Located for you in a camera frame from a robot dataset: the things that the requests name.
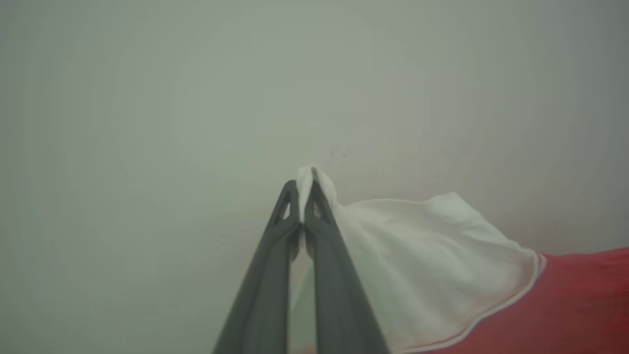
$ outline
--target red fabric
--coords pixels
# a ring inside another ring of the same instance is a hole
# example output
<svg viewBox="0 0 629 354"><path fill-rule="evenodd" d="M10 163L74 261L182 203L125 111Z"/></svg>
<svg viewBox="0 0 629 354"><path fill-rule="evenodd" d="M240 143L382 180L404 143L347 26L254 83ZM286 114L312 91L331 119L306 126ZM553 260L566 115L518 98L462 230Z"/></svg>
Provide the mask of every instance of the red fabric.
<svg viewBox="0 0 629 354"><path fill-rule="evenodd" d="M432 353L628 354L629 248L545 257L528 294Z"/></svg>

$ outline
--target gray surface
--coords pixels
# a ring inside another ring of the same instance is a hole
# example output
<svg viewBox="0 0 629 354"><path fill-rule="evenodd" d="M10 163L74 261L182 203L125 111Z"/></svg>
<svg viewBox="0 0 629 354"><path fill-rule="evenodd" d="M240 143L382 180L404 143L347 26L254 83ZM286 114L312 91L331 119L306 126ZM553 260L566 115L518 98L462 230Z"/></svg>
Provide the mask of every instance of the gray surface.
<svg viewBox="0 0 629 354"><path fill-rule="evenodd" d="M622 1L0 2L0 352L207 353L283 183L629 245Z"/></svg>

